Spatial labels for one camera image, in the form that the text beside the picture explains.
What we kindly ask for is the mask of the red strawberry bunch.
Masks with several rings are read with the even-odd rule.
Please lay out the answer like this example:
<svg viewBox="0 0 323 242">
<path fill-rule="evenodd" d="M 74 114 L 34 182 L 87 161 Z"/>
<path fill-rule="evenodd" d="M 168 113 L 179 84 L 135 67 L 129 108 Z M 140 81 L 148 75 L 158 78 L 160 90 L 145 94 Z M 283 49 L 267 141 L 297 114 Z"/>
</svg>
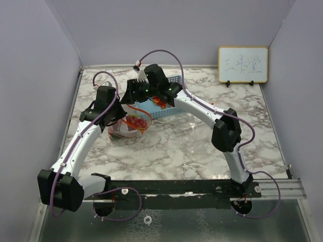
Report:
<svg viewBox="0 0 323 242">
<path fill-rule="evenodd" d="M 130 138 L 131 133 L 128 131 L 115 130 L 113 127 L 108 129 L 109 138 L 113 141 L 119 140 L 121 138 Z"/>
</svg>

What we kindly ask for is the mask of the clear zip bag orange zipper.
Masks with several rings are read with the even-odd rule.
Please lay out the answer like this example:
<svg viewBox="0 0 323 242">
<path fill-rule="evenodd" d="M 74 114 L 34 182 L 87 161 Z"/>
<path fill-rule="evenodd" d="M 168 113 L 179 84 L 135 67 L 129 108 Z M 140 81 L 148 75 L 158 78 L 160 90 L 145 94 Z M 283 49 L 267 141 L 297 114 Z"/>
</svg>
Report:
<svg viewBox="0 0 323 242">
<path fill-rule="evenodd" d="M 122 104 L 126 116 L 108 129 L 111 140 L 141 136 L 152 124 L 151 115 L 132 105 Z"/>
</svg>

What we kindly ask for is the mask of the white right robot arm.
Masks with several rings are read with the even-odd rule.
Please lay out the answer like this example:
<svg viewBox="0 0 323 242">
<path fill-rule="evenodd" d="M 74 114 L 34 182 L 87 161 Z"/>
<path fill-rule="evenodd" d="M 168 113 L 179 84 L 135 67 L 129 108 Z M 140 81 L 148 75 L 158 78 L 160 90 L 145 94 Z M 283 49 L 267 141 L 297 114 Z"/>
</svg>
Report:
<svg viewBox="0 0 323 242">
<path fill-rule="evenodd" d="M 127 82 L 121 103 L 134 104 L 158 97 L 163 103 L 183 109 L 203 121 L 212 129 L 211 143 L 225 156 L 231 173 L 233 194 L 244 197 L 249 193 L 253 177 L 246 170 L 240 153 L 242 131 L 236 111 L 213 107 L 189 92 L 184 83 L 170 82 L 157 64 L 144 69 L 135 65 L 133 69 L 138 76 Z"/>
</svg>

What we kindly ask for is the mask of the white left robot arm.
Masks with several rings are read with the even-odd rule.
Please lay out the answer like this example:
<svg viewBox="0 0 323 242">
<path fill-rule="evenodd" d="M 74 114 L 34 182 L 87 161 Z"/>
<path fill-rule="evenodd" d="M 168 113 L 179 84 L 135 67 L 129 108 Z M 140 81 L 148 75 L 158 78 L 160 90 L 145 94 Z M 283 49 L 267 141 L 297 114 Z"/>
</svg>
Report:
<svg viewBox="0 0 323 242">
<path fill-rule="evenodd" d="M 105 127 L 125 117 L 118 97 L 118 90 L 111 86 L 99 86 L 96 99 L 80 114 L 74 136 L 49 170 L 41 170 L 37 176 L 40 198 L 43 204 L 75 212 L 82 201 L 94 194 L 101 199 L 110 196 L 112 187 L 103 176 L 90 175 L 79 178 L 82 164 L 94 142 Z"/>
</svg>

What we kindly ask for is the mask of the blue plastic basket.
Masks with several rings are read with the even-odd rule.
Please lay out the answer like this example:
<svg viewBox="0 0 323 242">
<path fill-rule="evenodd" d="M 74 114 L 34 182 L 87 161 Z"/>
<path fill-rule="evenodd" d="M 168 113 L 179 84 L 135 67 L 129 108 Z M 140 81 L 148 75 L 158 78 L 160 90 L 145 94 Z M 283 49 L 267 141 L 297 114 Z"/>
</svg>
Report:
<svg viewBox="0 0 323 242">
<path fill-rule="evenodd" d="M 148 77 L 147 81 L 151 88 L 154 90 L 154 96 L 159 97 L 164 103 L 167 104 L 166 109 L 161 109 L 159 106 L 155 105 L 152 98 L 149 98 L 145 102 L 135 102 L 131 104 L 132 106 L 142 109 L 148 112 L 153 119 L 158 119 L 166 116 L 176 115 L 183 113 L 184 111 L 178 107 L 173 107 L 170 105 L 170 100 L 167 97 L 167 93 L 173 91 L 175 88 L 181 86 L 181 77 L 174 76 L 167 78 L 166 76 L 161 77 Z"/>
</svg>

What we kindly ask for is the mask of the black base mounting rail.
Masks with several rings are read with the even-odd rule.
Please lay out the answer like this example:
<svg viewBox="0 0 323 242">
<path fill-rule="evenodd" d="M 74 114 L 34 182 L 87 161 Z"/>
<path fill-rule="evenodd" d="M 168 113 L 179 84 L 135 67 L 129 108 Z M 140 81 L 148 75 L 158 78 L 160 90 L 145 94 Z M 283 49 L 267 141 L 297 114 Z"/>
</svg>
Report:
<svg viewBox="0 0 323 242">
<path fill-rule="evenodd" d="M 116 209 L 229 209 L 231 199 L 259 198 L 256 181 L 237 185 L 230 179 L 197 180 L 112 180 L 107 178 L 108 194 L 92 195 L 85 201 L 112 203 Z"/>
</svg>

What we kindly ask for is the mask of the small whiteboard wooden frame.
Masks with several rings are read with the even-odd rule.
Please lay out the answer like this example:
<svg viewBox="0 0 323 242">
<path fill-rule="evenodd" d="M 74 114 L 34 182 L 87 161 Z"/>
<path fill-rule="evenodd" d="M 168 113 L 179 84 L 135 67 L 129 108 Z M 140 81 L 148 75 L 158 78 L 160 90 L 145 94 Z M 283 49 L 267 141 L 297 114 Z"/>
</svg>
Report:
<svg viewBox="0 0 323 242">
<path fill-rule="evenodd" d="M 221 83 L 265 83 L 268 80 L 268 48 L 222 46 L 218 50 Z"/>
</svg>

